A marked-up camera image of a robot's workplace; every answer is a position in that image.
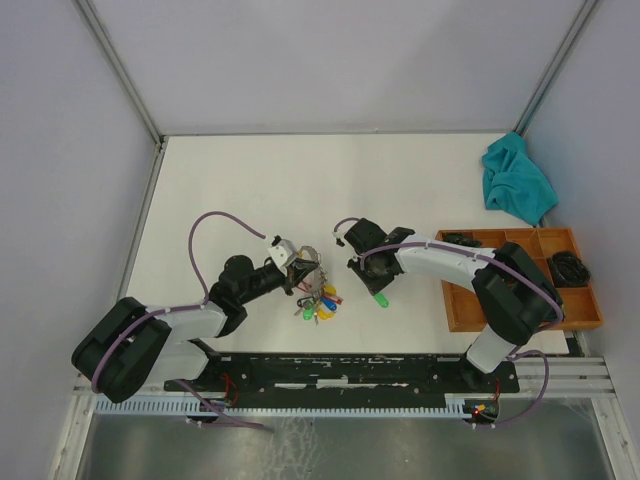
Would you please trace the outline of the green key tag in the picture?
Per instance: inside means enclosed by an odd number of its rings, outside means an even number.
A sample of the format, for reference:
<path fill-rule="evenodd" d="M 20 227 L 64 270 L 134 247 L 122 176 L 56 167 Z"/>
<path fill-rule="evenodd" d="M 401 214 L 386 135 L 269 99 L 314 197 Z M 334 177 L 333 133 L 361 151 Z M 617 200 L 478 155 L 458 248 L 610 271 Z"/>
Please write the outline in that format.
<path fill-rule="evenodd" d="M 389 300 L 386 298 L 386 296 L 382 292 L 375 294 L 373 296 L 373 299 L 381 308 L 386 309 L 390 305 Z"/>

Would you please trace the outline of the metal keyring with coloured keys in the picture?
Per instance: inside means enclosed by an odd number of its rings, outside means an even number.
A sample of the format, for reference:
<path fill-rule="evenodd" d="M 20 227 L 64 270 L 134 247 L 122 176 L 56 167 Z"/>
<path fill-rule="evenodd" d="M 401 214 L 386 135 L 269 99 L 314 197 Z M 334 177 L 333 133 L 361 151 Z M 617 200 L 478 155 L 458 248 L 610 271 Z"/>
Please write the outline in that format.
<path fill-rule="evenodd" d="M 321 254 L 315 248 L 305 245 L 300 248 L 298 258 L 315 262 L 318 267 L 296 285 L 302 296 L 296 301 L 294 315 L 305 321 L 313 321 L 316 325 L 333 319 L 343 303 L 343 298 L 329 282 L 322 266 Z"/>

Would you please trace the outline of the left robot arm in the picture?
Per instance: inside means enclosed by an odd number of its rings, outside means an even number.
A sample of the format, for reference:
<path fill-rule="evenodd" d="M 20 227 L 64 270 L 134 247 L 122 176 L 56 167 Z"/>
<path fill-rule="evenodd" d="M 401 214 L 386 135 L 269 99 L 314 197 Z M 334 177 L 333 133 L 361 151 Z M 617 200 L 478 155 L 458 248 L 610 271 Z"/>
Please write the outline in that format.
<path fill-rule="evenodd" d="M 235 255 L 204 304 L 151 309 L 124 297 L 75 348 L 71 364 L 113 403 L 128 400 L 146 384 L 174 379 L 212 389 L 221 366 L 203 341 L 230 335 L 247 318 L 247 303 L 276 289 L 291 295 L 319 266 L 294 255 L 284 268 L 271 258 L 256 267 L 249 257 Z"/>

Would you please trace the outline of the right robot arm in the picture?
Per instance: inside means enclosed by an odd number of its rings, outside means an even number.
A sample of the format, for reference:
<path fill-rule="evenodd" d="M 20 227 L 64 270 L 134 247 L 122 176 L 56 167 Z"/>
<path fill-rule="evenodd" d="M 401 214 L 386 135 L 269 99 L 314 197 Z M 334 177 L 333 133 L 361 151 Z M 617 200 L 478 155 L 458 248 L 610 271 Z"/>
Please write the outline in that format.
<path fill-rule="evenodd" d="M 373 296 L 409 274 L 433 276 L 476 296 L 486 326 L 458 368 L 460 382 L 469 390 L 486 388 L 500 363 L 565 318 L 558 290 L 516 243 L 498 249 L 464 246 L 405 227 L 387 233 L 366 218 L 333 235 L 337 245 L 353 249 L 347 266 Z"/>

